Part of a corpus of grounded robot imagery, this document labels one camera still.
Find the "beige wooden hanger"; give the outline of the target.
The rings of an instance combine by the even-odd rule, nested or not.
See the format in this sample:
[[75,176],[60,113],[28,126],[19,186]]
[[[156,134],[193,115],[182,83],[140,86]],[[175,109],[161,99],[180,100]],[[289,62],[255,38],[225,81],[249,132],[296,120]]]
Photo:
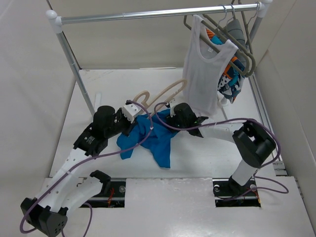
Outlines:
[[138,95],[136,95],[133,101],[142,104],[146,109],[148,109],[150,106],[154,105],[155,102],[158,102],[158,100],[161,97],[164,97],[165,94],[171,91],[173,93],[171,93],[168,97],[165,98],[165,102],[169,103],[175,96],[177,96],[180,92],[182,92],[186,88],[187,83],[188,82],[186,79],[177,80],[176,82],[170,84],[161,92],[159,92],[151,100],[150,100],[150,92],[147,90],[144,90],[140,92]]

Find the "blue t shirt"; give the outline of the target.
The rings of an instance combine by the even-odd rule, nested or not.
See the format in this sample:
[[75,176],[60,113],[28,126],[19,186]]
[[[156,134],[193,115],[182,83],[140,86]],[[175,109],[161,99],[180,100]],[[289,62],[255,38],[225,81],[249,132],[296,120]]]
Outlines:
[[152,117],[154,129],[150,132],[150,120],[147,115],[137,117],[137,125],[128,136],[121,134],[117,138],[117,145],[121,150],[131,148],[141,142],[148,135],[148,138],[141,144],[153,155],[154,160],[160,168],[170,168],[171,139],[176,136],[176,132],[169,131],[159,120],[166,122],[170,110],[166,109],[158,112]]

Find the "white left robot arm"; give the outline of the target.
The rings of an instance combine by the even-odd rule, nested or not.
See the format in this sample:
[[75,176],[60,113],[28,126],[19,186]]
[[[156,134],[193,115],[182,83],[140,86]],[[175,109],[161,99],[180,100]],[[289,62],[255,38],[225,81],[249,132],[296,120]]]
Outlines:
[[[100,106],[47,186],[34,198],[22,201],[20,232],[27,234],[38,230],[47,237],[62,235],[74,210],[97,194],[106,195],[110,191],[111,178],[100,170],[91,170],[91,165],[102,157],[101,152],[112,137],[131,133],[138,115],[144,111],[133,101],[127,101],[118,110]],[[30,231],[24,229],[25,223],[32,226]]]

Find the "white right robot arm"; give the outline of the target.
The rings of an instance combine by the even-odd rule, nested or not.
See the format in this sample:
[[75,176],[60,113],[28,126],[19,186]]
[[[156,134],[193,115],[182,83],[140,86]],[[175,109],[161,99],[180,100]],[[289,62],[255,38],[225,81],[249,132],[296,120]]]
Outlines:
[[228,180],[232,196],[239,196],[244,192],[246,183],[277,146],[264,127],[255,120],[207,125],[208,117],[196,116],[187,103],[172,101],[167,107],[170,114],[165,119],[171,131],[185,130],[192,136],[216,138],[236,145],[241,161]]

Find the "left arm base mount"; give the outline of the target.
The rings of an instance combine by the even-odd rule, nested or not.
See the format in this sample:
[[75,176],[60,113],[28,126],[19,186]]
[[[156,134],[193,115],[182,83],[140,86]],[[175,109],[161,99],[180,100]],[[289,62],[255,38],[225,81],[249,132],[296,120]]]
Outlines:
[[126,180],[113,179],[109,186],[102,186],[100,193],[89,198],[89,203],[93,208],[124,208],[126,193]]

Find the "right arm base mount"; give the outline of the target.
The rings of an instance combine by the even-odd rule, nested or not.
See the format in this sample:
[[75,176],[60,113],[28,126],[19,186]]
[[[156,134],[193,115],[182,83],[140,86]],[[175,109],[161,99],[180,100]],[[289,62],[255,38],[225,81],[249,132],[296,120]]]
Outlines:
[[256,186],[253,178],[241,187],[234,187],[228,178],[213,179],[212,184],[216,207],[261,207],[258,192],[251,190]]

